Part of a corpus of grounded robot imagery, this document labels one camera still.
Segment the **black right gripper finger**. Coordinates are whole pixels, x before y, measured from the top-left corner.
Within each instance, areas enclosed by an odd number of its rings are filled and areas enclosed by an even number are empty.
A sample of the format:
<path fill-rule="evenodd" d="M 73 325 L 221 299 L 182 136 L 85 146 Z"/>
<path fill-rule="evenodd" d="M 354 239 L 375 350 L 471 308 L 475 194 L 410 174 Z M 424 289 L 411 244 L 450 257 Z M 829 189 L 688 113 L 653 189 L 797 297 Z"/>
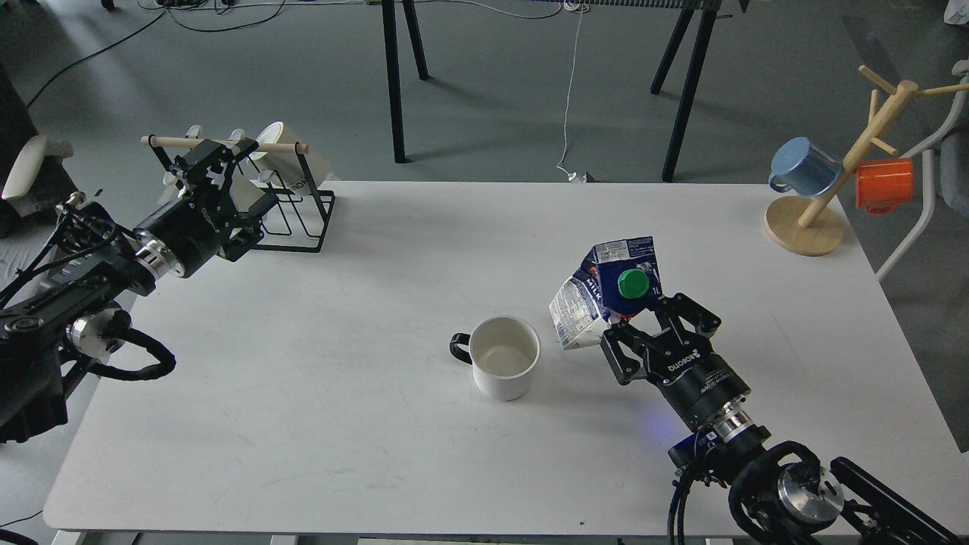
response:
<path fill-rule="evenodd" d="M 633 381 L 645 380 L 651 385 L 659 382 L 650 357 L 658 344 L 653 335 L 647 334 L 629 322 L 611 324 L 603 332 L 601 349 L 615 380 L 619 385 L 630 385 Z"/>
<path fill-rule="evenodd" d="M 686 294 L 659 297 L 647 307 L 661 332 L 647 342 L 650 350 L 712 350 L 710 338 L 722 321 Z"/>

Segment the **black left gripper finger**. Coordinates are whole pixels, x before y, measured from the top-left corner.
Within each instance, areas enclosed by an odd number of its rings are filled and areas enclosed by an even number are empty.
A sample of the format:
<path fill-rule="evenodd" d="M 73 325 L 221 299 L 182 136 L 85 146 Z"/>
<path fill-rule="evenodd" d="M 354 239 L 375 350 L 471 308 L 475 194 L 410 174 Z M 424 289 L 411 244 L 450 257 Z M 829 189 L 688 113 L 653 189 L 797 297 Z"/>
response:
<path fill-rule="evenodd" d="M 167 197 L 229 199 L 232 174 L 257 149 L 254 141 L 196 141 L 167 171 Z"/>
<path fill-rule="evenodd" d="M 259 199 L 247 211 L 226 201 L 220 210 L 220 257 L 238 261 L 264 238 L 263 218 L 279 203 L 276 194 L 257 191 Z"/>

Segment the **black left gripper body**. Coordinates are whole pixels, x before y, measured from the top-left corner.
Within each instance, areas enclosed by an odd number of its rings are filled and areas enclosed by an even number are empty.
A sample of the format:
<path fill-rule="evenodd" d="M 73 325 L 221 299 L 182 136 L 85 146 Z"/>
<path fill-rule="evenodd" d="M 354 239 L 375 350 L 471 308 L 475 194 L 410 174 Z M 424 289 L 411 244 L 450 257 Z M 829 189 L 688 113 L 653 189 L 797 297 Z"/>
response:
<path fill-rule="evenodd" d="M 218 199 L 194 193 L 166 203 L 135 227 L 140 239 L 154 239 L 173 256 L 174 275 L 190 277 L 221 252 Z"/>

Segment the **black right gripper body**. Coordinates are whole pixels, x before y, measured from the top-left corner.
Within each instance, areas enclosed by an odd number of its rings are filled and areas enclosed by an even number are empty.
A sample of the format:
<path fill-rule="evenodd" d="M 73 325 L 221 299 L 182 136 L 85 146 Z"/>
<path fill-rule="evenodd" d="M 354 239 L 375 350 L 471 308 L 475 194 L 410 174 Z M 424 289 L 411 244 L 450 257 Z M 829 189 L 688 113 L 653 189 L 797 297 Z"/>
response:
<path fill-rule="evenodd" d="M 751 387 L 713 351 L 712 342 L 688 332 L 679 338 L 663 332 L 653 339 L 643 357 L 647 381 L 690 431 L 699 431 L 714 414 L 731 401 L 751 392 Z"/>

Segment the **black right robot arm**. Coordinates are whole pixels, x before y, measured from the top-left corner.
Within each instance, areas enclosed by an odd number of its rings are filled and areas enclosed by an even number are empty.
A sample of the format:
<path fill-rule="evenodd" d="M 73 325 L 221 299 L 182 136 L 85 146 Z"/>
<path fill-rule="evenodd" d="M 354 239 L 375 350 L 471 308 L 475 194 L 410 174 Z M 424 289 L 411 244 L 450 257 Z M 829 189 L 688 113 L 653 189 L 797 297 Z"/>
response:
<path fill-rule="evenodd" d="M 862 544 L 958 544 L 959 538 L 857 463 L 838 456 L 824 465 L 806 445 L 764 444 L 771 432 L 742 407 L 749 386 L 715 352 L 721 320 L 682 293 L 650 304 L 662 331 L 648 335 L 607 310 L 601 347 L 617 382 L 656 386 L 689 428 L 669 448 L 676 466 L 668 508 L 668 542 L 686 541 L 693 483 L 726 487 L 731 517 L 761 544 L 813 544 L 839 519 Z"/>

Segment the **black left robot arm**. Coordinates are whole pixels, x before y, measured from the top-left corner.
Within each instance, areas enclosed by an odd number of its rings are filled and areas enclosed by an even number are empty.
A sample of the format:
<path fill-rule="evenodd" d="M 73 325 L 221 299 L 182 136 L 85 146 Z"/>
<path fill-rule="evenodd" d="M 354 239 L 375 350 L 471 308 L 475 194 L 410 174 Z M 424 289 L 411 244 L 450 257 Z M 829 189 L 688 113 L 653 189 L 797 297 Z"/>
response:
<path fill-rule="evenodd" d="M 155 153 L 179 196 L 128 230 L 103 208 L 60 204 L 44 251 L 66 256 L 31 263 L 2 291 L 2 441 L 22 443 L 68 421 L 67 400 L 83 377 L 149 381 L 169 375 L 176 357 L 134 328 L 117 303 L 148 296 L 165 275 L 191 277 L 214 257 L 235 262 L 263 238 L 277 197 L 233 189 L 233 173 L 259 148 L 202 139 L 183 156 Z"/>

